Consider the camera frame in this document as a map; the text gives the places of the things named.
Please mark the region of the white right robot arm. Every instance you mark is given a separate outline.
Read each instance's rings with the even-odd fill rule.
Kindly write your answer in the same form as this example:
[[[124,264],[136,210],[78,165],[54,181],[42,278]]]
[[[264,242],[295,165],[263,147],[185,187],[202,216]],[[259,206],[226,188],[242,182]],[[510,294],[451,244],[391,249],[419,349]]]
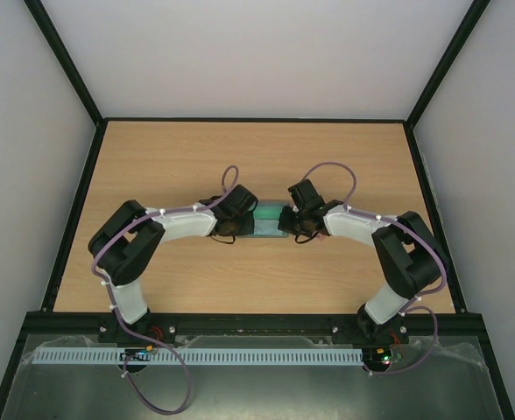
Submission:
[[[340,200],[325,201],[308,179],[290,186],[288,192],[293,204],[283,207],[280,230],[305,242],[318,235],[334,236],[376,250],[385,284],[357,312],[365,340],[379,342],[389,333],[392,319],[447,284],[448,258],[418,213],[381,215]]]

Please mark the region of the grey green glasses case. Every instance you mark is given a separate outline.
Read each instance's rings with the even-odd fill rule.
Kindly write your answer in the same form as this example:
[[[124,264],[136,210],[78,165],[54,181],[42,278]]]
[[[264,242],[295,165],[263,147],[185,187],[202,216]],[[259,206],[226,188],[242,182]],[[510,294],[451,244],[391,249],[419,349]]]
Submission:
[[[253,222],[250,224],[250,238],[286,238],[288,233],[279,228],[279,218],[283,208],[287,206],[284,201],[259,201],[252,209]]]

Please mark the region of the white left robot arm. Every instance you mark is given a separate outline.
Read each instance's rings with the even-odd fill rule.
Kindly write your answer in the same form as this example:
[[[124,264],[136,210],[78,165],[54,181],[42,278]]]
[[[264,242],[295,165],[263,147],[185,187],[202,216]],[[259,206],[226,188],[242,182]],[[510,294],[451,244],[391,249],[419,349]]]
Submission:
[[[158,246],[189,237],[253,233],[258,198],[242,185],[191,206],[152,208],[124,202],[88,243],[93,272],[109,291],[110,309],[133,325],[148,311],[141,276]]]

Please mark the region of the pink transparent sunglasses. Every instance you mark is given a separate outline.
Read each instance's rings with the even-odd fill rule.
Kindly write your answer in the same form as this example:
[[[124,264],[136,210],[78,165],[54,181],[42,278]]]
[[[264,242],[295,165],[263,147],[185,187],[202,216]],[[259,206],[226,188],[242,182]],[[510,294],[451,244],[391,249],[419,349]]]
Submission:
[[[325,241],[327,239],[327,236],[324,235],[324,234],[321,234],[321,233],[318,233],[315,237],[314,237],[314,241],[315,242],[322,242],[322,241]]]

